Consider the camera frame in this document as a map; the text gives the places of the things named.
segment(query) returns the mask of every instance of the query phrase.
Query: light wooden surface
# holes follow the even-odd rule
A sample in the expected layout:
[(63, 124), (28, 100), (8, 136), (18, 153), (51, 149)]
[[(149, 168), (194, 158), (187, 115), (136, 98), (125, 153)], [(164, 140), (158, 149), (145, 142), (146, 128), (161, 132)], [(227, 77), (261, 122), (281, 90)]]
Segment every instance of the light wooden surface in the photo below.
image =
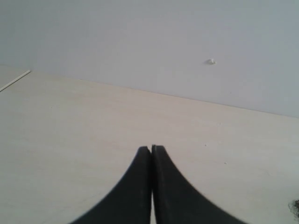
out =
[(29, 72), (29, 70), (0, 65), (0, 92)]
[(151, 144), (238, 218), (297, 223), (288, 204), (299, 198), (299, 119), (36, 72), (0, 105), (4, 224), (69, 223)]

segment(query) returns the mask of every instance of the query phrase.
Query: small white object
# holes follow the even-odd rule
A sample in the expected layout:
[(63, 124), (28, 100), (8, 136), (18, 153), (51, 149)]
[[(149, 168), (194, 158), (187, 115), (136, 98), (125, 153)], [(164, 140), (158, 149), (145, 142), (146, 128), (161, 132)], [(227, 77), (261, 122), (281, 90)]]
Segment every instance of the small white object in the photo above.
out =
[(216, 61), (213, 58), (211, 58), (209, 59), (209, 64), (216, 64)]

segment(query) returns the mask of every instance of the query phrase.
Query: black object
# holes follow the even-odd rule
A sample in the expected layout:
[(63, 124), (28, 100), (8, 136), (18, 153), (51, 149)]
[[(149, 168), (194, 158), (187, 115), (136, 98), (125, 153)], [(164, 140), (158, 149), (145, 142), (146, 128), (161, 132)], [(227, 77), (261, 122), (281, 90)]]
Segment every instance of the black object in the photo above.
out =
[(125, 175), (94, 208), (72, 224), (149, 224), (150, 151), (140, 147)]
[(202, 196), (163, 146), (152, 147), (152, 169), (157, 224), (244, 224)]

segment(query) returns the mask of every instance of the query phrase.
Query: white wall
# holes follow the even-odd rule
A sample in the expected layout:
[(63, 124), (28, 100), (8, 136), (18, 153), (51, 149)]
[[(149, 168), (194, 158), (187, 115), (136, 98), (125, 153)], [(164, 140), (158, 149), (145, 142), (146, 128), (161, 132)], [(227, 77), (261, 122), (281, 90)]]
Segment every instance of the white wall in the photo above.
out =
[(298, 11), (295, 0), (2, 0), (0, 63), (299, 117)]

